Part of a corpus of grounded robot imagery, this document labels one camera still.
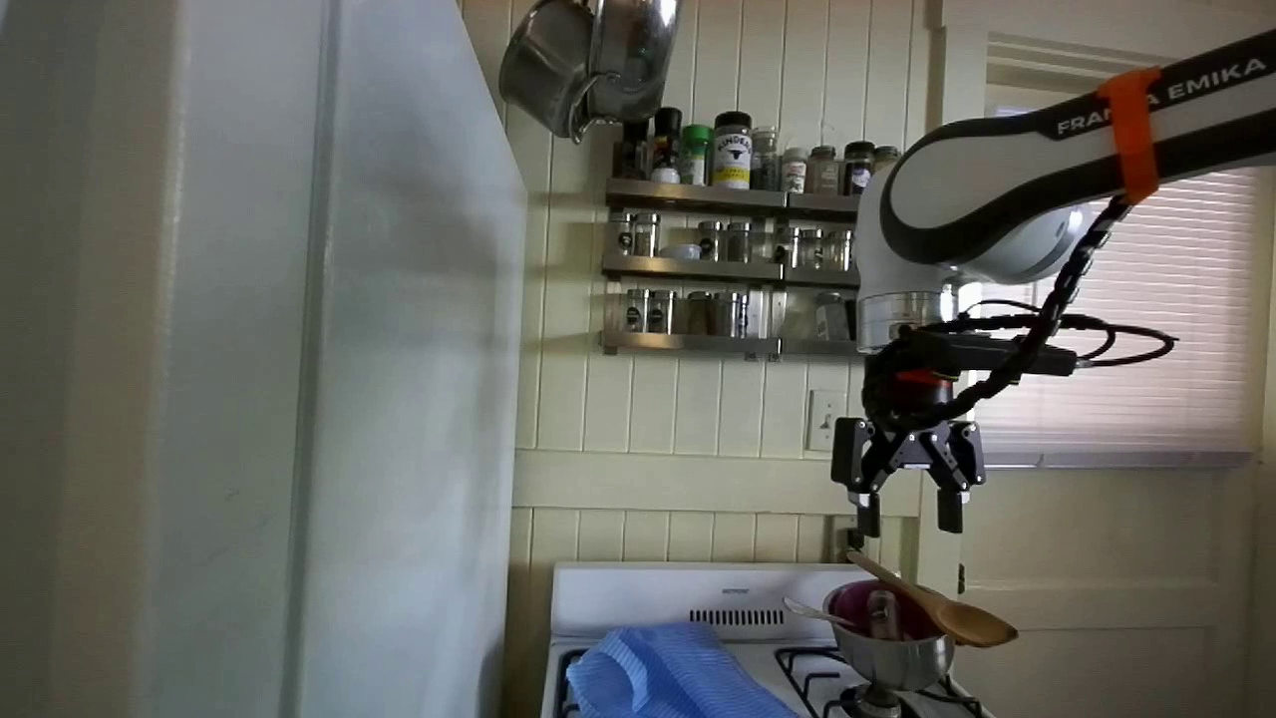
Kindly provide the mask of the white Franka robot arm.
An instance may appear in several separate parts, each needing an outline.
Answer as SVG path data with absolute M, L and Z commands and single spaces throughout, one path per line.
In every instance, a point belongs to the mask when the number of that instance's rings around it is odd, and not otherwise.
M 881 532 L 885 479 L 919 463 L 955 536 L 986 484 L 969 412 L 1028 373 L 1123 359 L 1123 331 L 1074 308 L 1111 222 L 1171 178 L 1270 161 L 1270 129 L 1276 30 L 1258 30 L 1054 106 L 945 122 L 881 169 L 854 241 L 861 412 L 829 460 L 856 532 Z

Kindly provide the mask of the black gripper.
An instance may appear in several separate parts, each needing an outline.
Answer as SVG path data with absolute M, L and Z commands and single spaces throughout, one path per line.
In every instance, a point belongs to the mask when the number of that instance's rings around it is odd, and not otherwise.
M 926 463 L 937 528 L 966 532 L 966 486 L 986 479 L 982 432 L 953 412 L 961 362 L 937 336 L 906 336 L 866 362 L 861 419 L 833 425 L 829 479 L 854 486 L 856 532 L 881 540 L 881 484 Z

